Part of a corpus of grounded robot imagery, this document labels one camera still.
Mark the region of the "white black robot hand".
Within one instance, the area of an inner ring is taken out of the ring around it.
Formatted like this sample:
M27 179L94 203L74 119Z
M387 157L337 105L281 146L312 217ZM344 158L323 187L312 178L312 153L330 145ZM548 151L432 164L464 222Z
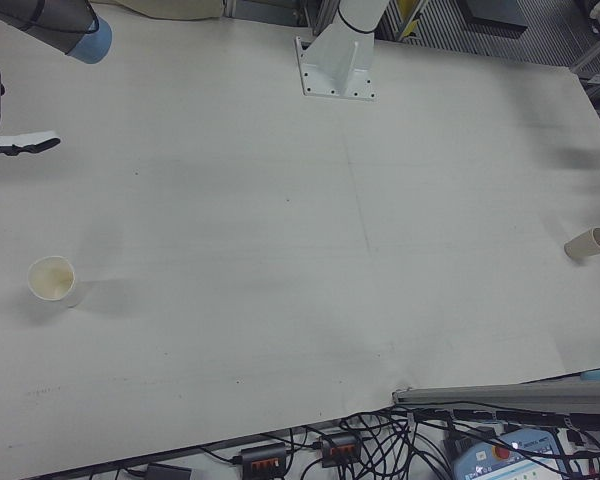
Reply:
M39 154L61 143L55 131L32 132L14 136L0 136L0 155Z

